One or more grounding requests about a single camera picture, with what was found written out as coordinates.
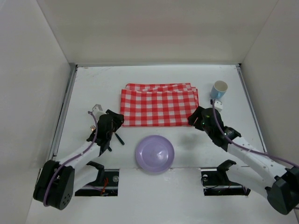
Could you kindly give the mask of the red white checkered cloth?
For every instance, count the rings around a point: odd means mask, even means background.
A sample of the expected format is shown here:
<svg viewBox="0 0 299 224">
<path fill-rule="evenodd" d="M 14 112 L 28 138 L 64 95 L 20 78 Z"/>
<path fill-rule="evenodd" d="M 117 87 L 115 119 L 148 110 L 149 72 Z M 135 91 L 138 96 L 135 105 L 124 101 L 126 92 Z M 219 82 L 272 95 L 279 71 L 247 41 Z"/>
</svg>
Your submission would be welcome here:
<svg viewBox="0 0 299 224">
<path fill-rule="evenodd" d="M 187 118 L 198 106 L 198 89 L 190 83 L 129 83 L 121 90 L 125 127 L 188 126 Z"/>
</svg>

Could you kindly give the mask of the light blue mug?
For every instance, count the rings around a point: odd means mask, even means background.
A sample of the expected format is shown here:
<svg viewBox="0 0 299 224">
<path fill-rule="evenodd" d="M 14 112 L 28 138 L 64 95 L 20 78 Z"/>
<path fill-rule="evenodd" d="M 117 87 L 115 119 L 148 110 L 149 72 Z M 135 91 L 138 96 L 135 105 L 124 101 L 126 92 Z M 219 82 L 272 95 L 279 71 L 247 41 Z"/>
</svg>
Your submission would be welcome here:
<svg viewBox="0 0 299 224">
<path fill-rule="evenodd" d="M 228 85 L 226 82 L 221 80 L 216 81 L 210 92 L 211 99 L 216 99 L 216 100 L 221 99 L 226 93 L 227 89 L 228 89 Z"/>
</svg>

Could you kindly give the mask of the purple plastic plate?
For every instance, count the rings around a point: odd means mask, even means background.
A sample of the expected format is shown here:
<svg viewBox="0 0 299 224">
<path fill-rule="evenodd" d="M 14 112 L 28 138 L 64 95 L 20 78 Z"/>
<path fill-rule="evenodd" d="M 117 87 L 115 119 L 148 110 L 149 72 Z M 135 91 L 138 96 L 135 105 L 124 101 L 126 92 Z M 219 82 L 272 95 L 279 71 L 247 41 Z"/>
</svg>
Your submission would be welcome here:
<svg viewBox="0 0 299 224">
<path fill-rule="evenodd" d="M 137 164 L 146 172 L 160 174 L 167 171 L 175 157 L 171 142 L 160 135 L 143 138 L 135 150 Z"/>
</svg>

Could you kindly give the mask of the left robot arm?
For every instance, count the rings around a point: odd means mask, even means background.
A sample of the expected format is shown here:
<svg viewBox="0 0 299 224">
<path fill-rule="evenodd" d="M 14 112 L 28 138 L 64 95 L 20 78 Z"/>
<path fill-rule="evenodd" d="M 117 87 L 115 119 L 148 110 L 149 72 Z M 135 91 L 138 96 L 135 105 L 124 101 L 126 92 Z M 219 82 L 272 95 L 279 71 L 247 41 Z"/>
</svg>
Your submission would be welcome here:
<svg viewBox="0 0 299 224">
<path fill-rule="evenodd" d="M 113 134 L 124 123 L 124 116 L 111 110 L 89 111 L 95 122 L 90 136 L 70 155 L 58 161 L 45 162 L 35 185 L 33 199 L 45 207 L 63 210 L 77 191 L 85 186 L 97 189 L 101 184 L 103 192 L 109 183 L 103 165 L 94 161 L 106 150 L 110 151 Z"/>
</svg>

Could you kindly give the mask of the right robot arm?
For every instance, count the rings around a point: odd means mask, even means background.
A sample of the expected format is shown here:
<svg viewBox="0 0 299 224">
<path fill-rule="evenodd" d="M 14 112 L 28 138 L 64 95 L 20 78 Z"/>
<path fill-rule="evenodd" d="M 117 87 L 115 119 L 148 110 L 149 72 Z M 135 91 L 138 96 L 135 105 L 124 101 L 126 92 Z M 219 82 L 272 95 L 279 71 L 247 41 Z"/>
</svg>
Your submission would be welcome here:
<svg viewBox="0 0 299 224">
<path fill-rule="evenodd" d="M 247 167 L 226 160 L 217 167 L 223 182 L 235 182 L 267 199 L 278 213 L 287 215 L 299 204 L 299 167 L 287 168 L 277 163 L 278 158 L 257 151 L 235 129 L 225 126 L 214 108 L 199 106 L 188 117 L 188 124 L 204 131 L 212 142 L 225 152 L 237 157 Z"/>
</svg>

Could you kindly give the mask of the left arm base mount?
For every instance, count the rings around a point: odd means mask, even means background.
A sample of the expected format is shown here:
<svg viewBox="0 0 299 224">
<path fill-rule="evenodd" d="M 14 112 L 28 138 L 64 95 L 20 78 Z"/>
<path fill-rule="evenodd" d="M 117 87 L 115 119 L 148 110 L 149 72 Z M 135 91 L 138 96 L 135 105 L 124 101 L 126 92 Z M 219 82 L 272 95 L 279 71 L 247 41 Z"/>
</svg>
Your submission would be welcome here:
<svg viewBox="0 0 299 224">
<path fill-rule="evenodd" d="M 93 161 L 86 167 L 97 170 L 96 178 L 78 189 L 75 196 L 118 196 L 119 169 L 105 169 L 103 165 Z"/>
</svg>

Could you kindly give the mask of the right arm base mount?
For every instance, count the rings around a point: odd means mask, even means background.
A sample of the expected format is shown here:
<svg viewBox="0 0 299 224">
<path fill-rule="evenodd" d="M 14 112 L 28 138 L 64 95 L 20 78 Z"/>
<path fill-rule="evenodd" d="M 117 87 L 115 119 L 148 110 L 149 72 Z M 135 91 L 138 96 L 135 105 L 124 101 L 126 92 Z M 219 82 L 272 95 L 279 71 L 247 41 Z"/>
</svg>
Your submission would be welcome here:
<svg viewBox="0 0 299 224">
<path fill-rule="evenodd" d="M 232 182 L 227 176 L 231 166 L 236 165 L 235 161 L 226 160 L 214 168 L 201 169 L 201 184 L 204 196 L 248 196 L 249 188 Z"/>
</svg>

